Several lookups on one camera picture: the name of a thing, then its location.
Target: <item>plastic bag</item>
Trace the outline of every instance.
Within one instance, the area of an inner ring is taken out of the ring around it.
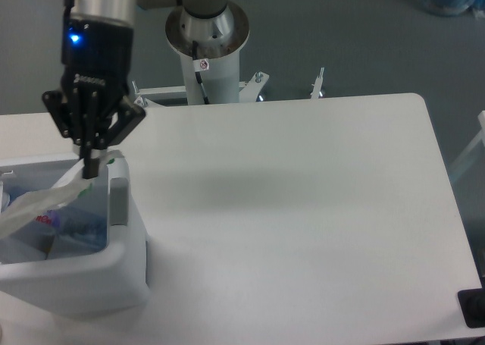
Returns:
[[[100,169],[114,158],[122,158],[119,150],[112,150],[102,155],[99,162]],[[23,194],[13,201],[0,214],[0,239],[29,224],[38,215],[48,210],[60,209],[78,197],[89,192],[93,179],[82,178],[84,163],[78,161],[54,185],[47,190],[33,191]]]

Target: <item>white table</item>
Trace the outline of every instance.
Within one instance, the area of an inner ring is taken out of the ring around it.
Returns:
[[[63,152],[0,117],[0,158]],[[121,146],[151,235],[146,306],[63,318],[0,293],[2,345],[381,344],[476,337],[477,276],[416,95],[152,108]]]

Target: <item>white plastic bin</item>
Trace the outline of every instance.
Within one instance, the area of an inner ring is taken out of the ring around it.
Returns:
[[[1,179],[7,192],[14,185],[26,190],[45,189],[75,162],[73,154],[4,160],[0,161]],[[48,256],[43,260],[11,240],[10,250],[18,256],[14,264],[0,264],[0,290],[59,314],[144,303],[149,297],[147,235],[130,193],[125,159],[115,159],[96,179],[92,192],[71,205],[106,217],[107,246],[87,255],[71,248],[75,256]]]

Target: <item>blue led light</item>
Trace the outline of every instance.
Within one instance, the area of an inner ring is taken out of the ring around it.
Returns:
[[[69,34],[69,38],[73,41],[73,44],[78,44],[81,41],[81,37],[77,34]]]

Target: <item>gray floor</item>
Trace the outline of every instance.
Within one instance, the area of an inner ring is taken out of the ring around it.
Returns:
[[[268,99],[308,97],[325,66],[329,97],[422,95],[447,166],[478,132],[485,20],[435,17],[415,0],[234,1],[251,23],[241,78],[270,74]],[[0,0],[0,114],[44,111],[40,96],[62,74],[61,10],[62,0]],[[139,88],[182,84],[164,38],[168,13],[137,14],[130,77]],[[484,178],[485,158],[454,187],[474,252],[485,247]]]

